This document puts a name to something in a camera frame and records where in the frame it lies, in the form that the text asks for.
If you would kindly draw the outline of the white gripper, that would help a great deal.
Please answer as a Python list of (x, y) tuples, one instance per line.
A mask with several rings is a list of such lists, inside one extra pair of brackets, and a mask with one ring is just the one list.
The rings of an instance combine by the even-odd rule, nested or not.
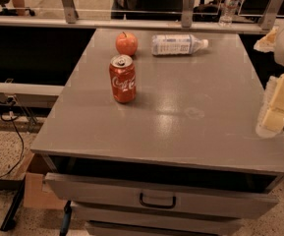
[[(254, 45), (259, 52), (273, 52), (276, 63), (284, 66), (284, 20)], [(262, 106), (258, 113), (256, 133), (262, 138), (273, 138), (284, 128), (284, 73), (271, 76), (266, 84)]]

